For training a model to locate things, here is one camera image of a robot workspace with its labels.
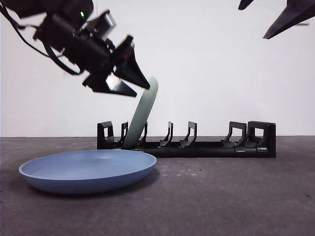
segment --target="green plate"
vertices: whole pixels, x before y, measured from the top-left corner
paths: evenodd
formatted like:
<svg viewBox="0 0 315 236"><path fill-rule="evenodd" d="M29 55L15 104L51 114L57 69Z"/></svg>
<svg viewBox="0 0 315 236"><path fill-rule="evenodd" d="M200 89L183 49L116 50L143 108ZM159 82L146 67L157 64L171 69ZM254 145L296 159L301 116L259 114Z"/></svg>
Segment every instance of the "green plate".
<svg viewBox="0 0 315 236"><path fill-rule="evenodd" d="M148 120L158 93L158 82L156 78L151 77L149 84L150 89L143 91L138 107L133 115L123 148L131 148L137 144Z"/></svg>

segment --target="cable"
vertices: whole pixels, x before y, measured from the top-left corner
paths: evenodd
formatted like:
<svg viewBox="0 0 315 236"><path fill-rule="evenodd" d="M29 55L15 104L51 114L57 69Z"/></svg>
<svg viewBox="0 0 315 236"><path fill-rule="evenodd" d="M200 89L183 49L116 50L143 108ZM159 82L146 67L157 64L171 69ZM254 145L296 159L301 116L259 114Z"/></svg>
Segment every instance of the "cable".
<svg viewBox="0 0 315 236"><path fill-rule="evenodd" d="M17 23L8 13L5 5L3 3L0 4L0 11L1 13L4 15L4 17L11 23L12 27L14 28L14 30L16 31L16 33L19 35L19 37L22 39L22 41L24 43L26 43L28 46L30 46L31 48L33 48L35 51L39 52L40 54L42 54L43 56L50 58L49 55L43 53L42 51L40 51L39 49L37 49L36 47L34 47L32 44L30 44L26 39L24 39L24 37L21 35L21 33L19 32L20 30L24 30L26 27L33 27L35 29L38 28L38 26L34 26L34 25L20 25L19 23Z"/></svg>

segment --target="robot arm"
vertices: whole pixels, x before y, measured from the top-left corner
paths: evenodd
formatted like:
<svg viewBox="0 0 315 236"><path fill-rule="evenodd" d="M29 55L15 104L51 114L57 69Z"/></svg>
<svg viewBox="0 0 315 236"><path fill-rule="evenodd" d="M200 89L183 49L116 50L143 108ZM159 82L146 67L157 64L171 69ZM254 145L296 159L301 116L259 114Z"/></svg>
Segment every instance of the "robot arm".
<svg viewBox="0 0 315 236"><path fill-rule="evenodd" d="M253 0L241 0L239 10L246 9ZM264 38L270 39L279 33L315 16L315 0L287 0L286 8L270 26Z"/></svg>
<svg viewBox="0 0 315 236"><path fill-rule="evenodd" d="M108 34L116 26L110 11L105 11L99 18L87 23L93 12L92 0L0 0L3 15L11 22L15 30L24 29L8 14L6 8L15 11L20 18L26 18L46 12L42 24L36 27L34 40L40 40L50 57L60 68L72 75L88 71L90 76L83 82L94 92L114 93L136 96L136 93L121 80L117 84L107 82L113 73L117 77L150 88L136 60L133 38L115 47ZM78 65L80 72L75 72L63 64L53 52L57 50Z"/></svg>

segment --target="plate rim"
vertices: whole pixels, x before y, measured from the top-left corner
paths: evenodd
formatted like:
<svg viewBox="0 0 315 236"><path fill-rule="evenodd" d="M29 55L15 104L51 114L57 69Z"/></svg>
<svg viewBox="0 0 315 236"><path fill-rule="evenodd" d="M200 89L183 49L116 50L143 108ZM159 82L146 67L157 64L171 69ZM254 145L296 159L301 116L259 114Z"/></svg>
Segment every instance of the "plate rim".
<svg viewBox="0 0 315 236"><path fill-rule="evenodd" d="M61 154L65 154L65 153L78 153L78 152L101 152L101 151L123 151L123 152L139 152L139 151L132 151L132 150L122 150L122 149L102 149L102 150L79 150L79 151L69 151L69 152L62 152L62 153L56 153L56 154L52 154L52 155L47 155L47 156L42 156L42 157L38 157L38 158L35 158L33 160L30 160L30 161L27 161L25 162L24 164L22 164L20 167L19 167L19 173L24 176L24 177L29 177L29 178L33 178L33 179L39 179L39 180L51 180L51 181L85 181L85 180L98 180L98 179L107 179L107 178L114 178L114 177L121 177L121 176L126 176L126 175L131 175L131 174L135 174L135 173L138 173L138 172L142 172L144 170L147 170L151 167L153 167L156 163L157 163L157 158L151 154L148 154L146 152L140 152L140 153L143 153L145 155L148 155L148 156L151 156L153 157L153 164L151 164L149 167L143 169L143 170L140 170L140 171L137 171L137 172L130 172L130 173L126 173L126 174L123 174L123 175L116 175L116 176L110 176L110 177L102 177L102 178L81 178L81 179L52 179L52 178L44 178L44 177L35 177L35 176L32 176L32 175L29 175L29 174L26 174L24 171L22 171L22 168L27 165L28 163L32 162L32 161L35 161L35 160L38 160L38 159L42 159L42 158L47 158L47 157L51 157L51 156L56 156L56 155L61 155Z"/></svg>

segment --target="metal bracket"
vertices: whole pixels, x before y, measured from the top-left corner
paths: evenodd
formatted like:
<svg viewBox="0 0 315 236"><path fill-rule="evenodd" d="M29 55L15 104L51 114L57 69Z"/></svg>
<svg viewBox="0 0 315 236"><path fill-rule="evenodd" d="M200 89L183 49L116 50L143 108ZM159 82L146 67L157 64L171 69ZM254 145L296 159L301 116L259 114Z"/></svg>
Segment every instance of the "metal bracket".
<svg viewBox="0 0 315 236"><path fill-rule="evenodd" d="M189 141L189 136L190 136L190 130L193 129L194 130L194 134L193 134L193 140ZM188 122L188 134L186 135L185 139L180 140L180 144L182 148L188 147L188 146L192 146L193 143L196 141L197 139L197 123Z"/></svg>
<svg viewBox="0 0 315 236"><path fill-rule="evenodd" d="M168 133L167 133L165 139L159 141L160 148L171 145L171 142L173 139L173 127L174 127L174 124L169 121L168 122Z"/></svg>
<svg viewBox="0 0 315 236"><path fill-rule="evenodd" d="M114 131L111 121L97 124L97 149L113 149Z"/></svg>
<svg viewBox="0 0 315 236"><path fill-rule="evenodd" d="M242 137L237 143L230 141L230 138L232 137L232 134L233 134L233 128L242 130ZM237 146L243 147L245 144L246 135L247 135L247 124L231 121L230 127L229 127L229 133L224 139L221 140L221 143L227 148L233 148Z"/></svg>

